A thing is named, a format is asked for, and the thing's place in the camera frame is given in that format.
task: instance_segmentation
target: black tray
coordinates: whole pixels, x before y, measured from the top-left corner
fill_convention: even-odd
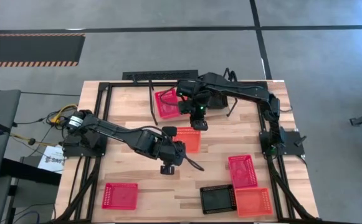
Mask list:
[[[201,187],[200,197],[203,214],[236,210],[236,199],[232,185]]]

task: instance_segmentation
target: red plastic basket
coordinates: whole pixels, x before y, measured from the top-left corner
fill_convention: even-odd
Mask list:
[[[174,141],[185,143],[187,153],[198,153],[200,151],[200,139],[200,131],[196,131],[191,127],[176,128]]]
[[[235,189],[235,198],[237,214],[240,217],[272,214],[270,197],[266,188]]]
[[[178,98],[176,97],[175,90],[170,90],[161,97],[161,99],[166,103],[163,103],[160,100],[160,96],[165,91],[159,91],[159,92],[155,93],[155,100],[156,100],[156,104],[157,104],[157,108],[158,108],[158,114],[160,115],[160,118],[170,119],[170,118],[175,118],[175,117],[181,115],[179,113],[178,106],[166,104],[166,103],[169,103],[169,104],[177,104],[178,103]]]
[[[256,187],[253,160],[250,155],[228,157],[232,184],[235,189],[241,187]]]
[[[102,208],[135,210],[138,199],[138,184],[106,183]]]

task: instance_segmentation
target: concrete floor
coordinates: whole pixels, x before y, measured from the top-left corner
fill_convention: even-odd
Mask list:
[[[262,26],[362,25],[362,0],[256,4]],[[247,0],[0,0],[0,29],[252,25]],[[272,78],[286,81],[297,126],[308,136],[304,146],[320,216],[362,223],[362,126],[348,121],[362,115],[362,30],[275,30],[263,36]],[[254,31],[94,33],[87,34],[79,66],[0,68],[0,89],[78,95],[84,80],[119,80],[127,71],[203,74],[226,67],[239,79],[264,78]],[[74,96],[22,95],[16,121],[76,102]],[[46,130],[33,124],[14,131],[39,139]],[[57,131],[47,138],[58,140]],[[6,157],[29,152],[10,141]],[[52,209],[45,211],[48,219]]]

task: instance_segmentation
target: black and orange striped mat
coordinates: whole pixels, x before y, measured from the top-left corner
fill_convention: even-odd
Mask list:
[[[70,67],[85,34],[0,34],[0,67]]]

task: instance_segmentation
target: wooden table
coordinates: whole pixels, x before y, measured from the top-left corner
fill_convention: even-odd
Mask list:
[[[267,81],[269,90],[281,102],[281,109],[290,109],[290,101],[283,81]],[[86,81],[83,84],[79,109],[92,110],[95,107],[99,81]],[[155,87],[164,90],[168,87]],[[108,121],[137,128],[154,125],[150,115],[148,87],[115,87],[110,103]],[[229,98],[230,105],[234,99]],[[104,101],[101,103],[102,117]],[[267,163],[262,157],[259,142],[259,117],[255,103],[239,100],[228,118],[229,109],[207,112],[208,131],[201,133],[201,151],[189,154],[189,157],[205,168],[205,172],[191,167],[186,161],[176,167],[175,175],[160,175],[161,161],[154,161],[134,153],[127,145],[109,140],[107,153],[102,159],[99,173],[98,192],[95,199],[93,222],[252,222],[274,221],[276,215],[241,218],[236,212],[203,215],[201,209],[200,187],[231,184],[227,158],[241,154],[250,154],[253,158],[259,187],[271,189]],[[189,120],[162,122],[159,126],[190,126]],[[295,129],[292,112],[282,113],[280,125],[286,130]],[[317,216],[317,208],[312,193],[307,168],[296,156],[284,156],[290,190],[300,203],[312,215]],[[60,215],[69,201],[70,189],[78,158],[65,162],[62,180],[56,199],[57,214]],[[80,166],[74,195],[78,192],[82,173]],[[107,182],[138,183],[138,204],[135,211],[104,210],[102,198]],[[275,212],[272,191],[272,208]],[[86,216],[88,192],[84,197],[81,217]],[[287,217],[287,208],[282,191],[280,199],[283,215]]]

